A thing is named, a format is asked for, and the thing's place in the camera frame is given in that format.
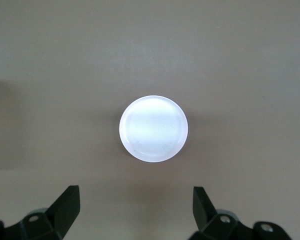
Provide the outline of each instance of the plate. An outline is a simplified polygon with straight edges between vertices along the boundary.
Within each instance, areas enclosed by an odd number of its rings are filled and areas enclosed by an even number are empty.
[[[188,136],[182,109],[163,96],[144,96],[123,112],[119,135],[125,149],[135,158],[151,163],[175,156]]]

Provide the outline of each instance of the white disc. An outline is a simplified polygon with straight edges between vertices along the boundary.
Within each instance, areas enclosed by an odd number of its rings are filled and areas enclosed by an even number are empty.
[[[144,96],[123,112],[119,134],[131,155],[157,163],[181,150],[188,136],[188,122],[174,101],[163,96]]]

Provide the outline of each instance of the silver screw head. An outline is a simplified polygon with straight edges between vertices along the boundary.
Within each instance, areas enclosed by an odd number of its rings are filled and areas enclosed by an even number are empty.
[[[226,215],[222,215],[220,217],[220,220],[221,220],[221,222],[226,223],[226,224],[229,224],[231,222],[230,218],[228,216],[226,216]]]
[[[270,226],[269,224],[266,224],[266,223],[262,223],[261,228],[263,231],[270,232],[270,233],[272,233],[274,231],[272,226]]]
[[[37,221],[38,219],[39,219],[39,217],[37,215],[34,215],[29,218],[29,222],[34,222],[34,221]]]

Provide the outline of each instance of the black bracket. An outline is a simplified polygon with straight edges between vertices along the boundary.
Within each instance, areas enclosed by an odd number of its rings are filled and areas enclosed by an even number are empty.
[[[199,231],[189,240],[291,240],[277,224],[259,221],[251,229],[228,213],[218,212],[204,188],[195,186],[193,215]]]
[[[7,228],[0,221],[0,240],[62,240],[79,212],[79,186],[69,186],[45,212],[27,215]]]

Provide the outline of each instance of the screw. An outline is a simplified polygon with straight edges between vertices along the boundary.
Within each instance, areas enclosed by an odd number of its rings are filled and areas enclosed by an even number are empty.
[[[261,224],[261,228],[263,231],[270,232],[270,233],[272,233],[274,231],[272,226],[270,226],[269,224],[266,224],[266,223]]]
[[[226,223],[226,224],[229,224],[231,222],[230,218],[226,215],[221,216],[220,220],[221,220],[221,222]]]
[[[37,215],[34,215],[29,218],[29,222],[34,222],[34,221],[37,221],[38,219],[39,219],[39,217]]]

